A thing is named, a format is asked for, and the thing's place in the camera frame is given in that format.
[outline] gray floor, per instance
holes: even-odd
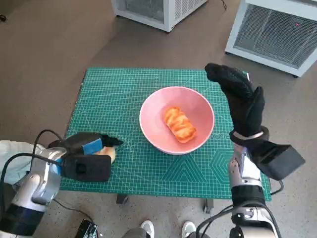
[[[317,80],[314,65],[302,78],[223,53],[238,1],[225,12],[212,0],[165,34],[115,18],[109,0],[3,0],[0,14],[1,139],[32,142],[51,128],[64,134],[84,70],[89,66],[203,68],[223,63],[250,72],[265,91],[264,125],[273,141],[292,143],[306,164],[285,180],[285,191],[269,203],[285,238],[317,233]],[[43,137],[47,144],[53,138]],[[201,200],[132,196],[116,206],[113,194],[65,192],[58,199],[94,217],[100,232],[119,238],[151,219],[156,237],[179,237],[184,221],[207,218]],[[218,200],[219,211],[229,201]],[[51,204],[35,237],[73,237],[82,215]],[[228,237],[230,217],[215,222],[208,234]]]

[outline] pastry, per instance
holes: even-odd
[[[114,147],[103,147],[100,151],[96,152],[95,155],[109,155],[111,163],[115,160],[115,149]]]
[[[180,143],[186,143],[196,135],[196,128],[179,107],[171,107],[164,113],[164,122]]]

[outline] vent grille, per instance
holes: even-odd
[[[234,47],[299,68],[317,47],[317,22],[250,4]]]
[[[163,0],[117,0],[118,9],[164,23]]]
[[[175,0],[175,20],[192,12],[203,0]]]

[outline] cable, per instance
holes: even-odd
[[[227,10],[227,4],[224,2],[224,0],[220,0],[220,1],[222,1],[224,10]]]
[[[70,211],[74,211],[74,212],[79,212],[81,214],[83,214],[84,216],[86,216],[87,218],[89,218],[89,220],[92,222],[92,223],[95,223],[94,220],[91,218],[91,216],[89,216],[86,212],[83,212],[81,210],[77,210],[77,209],[73,209],[73,208],[69,208],[69,207],[66,207],[65,205],[61,204],[59,201],[57,201],[55,198],[53,199],[54,202],[56,202],[58,205],[60,205],[61,207],[65,208],[66,210],[70,210]]]
[[[4,206],[4,177],[5,177],[5,173],[6,173],[6,170],[8,168],[8,165],[10,164],[10,162],[12,160],[14,160],[15,158],[17,157],[20,157],[20,156],[30,156],[30,157],[34,157],[34,158],[38,158],[40,160],[43,160],[45,162],[49,162],[49,163],[52,163],[52,164],[55,164],[55,165],[58,165],[58,166],[61,166],[62,167],[62,164],[55,161],[55,160],[50,160],[46,157],[43,157],[43,156],[40,156],[40,155],[35,155],[35,154],[31,154],[31,153],[19,153],[19,154],[16,154],[16,155],[13,155],[11,156],[10,159],[8,159],[6,161],[6,163],[4,164],[4,167],[2,169],[2,174],[1,174],[1,178],[0,178],[0,205],[1,205],[1,214],[4,213],[4,210],[5,210],[5,206]]]
[[[282,180],[278,181],[279,182],[279,185],[280,185],[280,188],[274,192],[271,192],[271,196],[273,195],[276,195],[278,194],[279,192],[283,191],[284,190],[284,183]]]
[[[37,146],[37,144],[39,143],[39,140],[40,140],[41,135],[42,135],[43,133],[45,133],[45,132],[50,132],[50,133],[54,134],[54,135],[60,140],[60,142],[62,142],[62,143],[64,144],[64,146],[65,146],[65,142],[64,142],[63,138],[62,138],[59,134],[57,134],[57,133],[56,133],[55,131],[53,131],[53,130],[45,129],[45,130],[42,130],[42,131],[36,136],[36,139],[35,139],[35,141],[34,141],[34,146],[33,146],[32,154],[35,155],[36,146]],[[31,158],[31,167],[32,167],[33,158],[34,158],[34,156],[32,156],[32,158]]]
[[[260,207],[263,207],[263,208],[269,213],[270,217],[272,218],[273,224],[274,224],[275,229],[276,229],[277,236],[278,236],[279,238],[282,238],[282,235],[281,235],[281,232],[280,232],[280,230],[279,230],[279,228],[278,228],[276,219],[274,218],[273,213],[270,211],[270,209],[269,209],[266,205],[264,205],[264,204],[262,204],[262,203],[260,203],[260,202],[258,202],[258,201],[252,201],[252,200],[243,202],[243,203],[240,204],[240,206],[233,207],[233,208],[228,209],[228,210],[225,210],[225,209],[224,209],[223,212],[219,212],[218,214],[216,214],[216,215],[214,215],[214,216],[212,216],[212,217],[210,217],[210,218],[204,220],[202,223],[200,223],[200,225],[199,225],[199,226],[197,227],[197,229],[196,229],[196,238],[201,238],[199,231],[200,231],[207,223],[213,222],[214,220],[216,220],[216,219],[218,219],[218,218],[220,218],[220,217],[222,217],[222,216],[224,216],[224,215],[227,215],[227,214],[229,214],[229,213],[232,213],[232,212],[236,211],[238,208],[245,207],[245,206],[247,206],[247,205],[258,205],[258,206],[260,206]]]
[[[230,205],[230,206],[227,206],[227,207],[223,208],[219,213],[224,212],[224,211],[226,211],[227,209],[229,209],[229,208],[231,208],[231,207],[233,207],[233,205]],[[204,232],[203,232],[203,234],[201,235],[202,238],[204,237],[204,235],[205,235],[206,231],[208,230],[209,226],[211,225],[211,223],[212,223],[212,221],[209,222],[208,225],[206,226],[206,228],[204,229]]]

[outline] sneaker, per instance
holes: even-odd
[[[143,228],[149,235],[151,238],[154,238],[154,225],[151,221],[146,220],[144,221],[141,225],[141,228]]]
[[[182,238],[188,237],[191,233],[196,231],[196,226],[192,222],[185,222],[182,228]]]

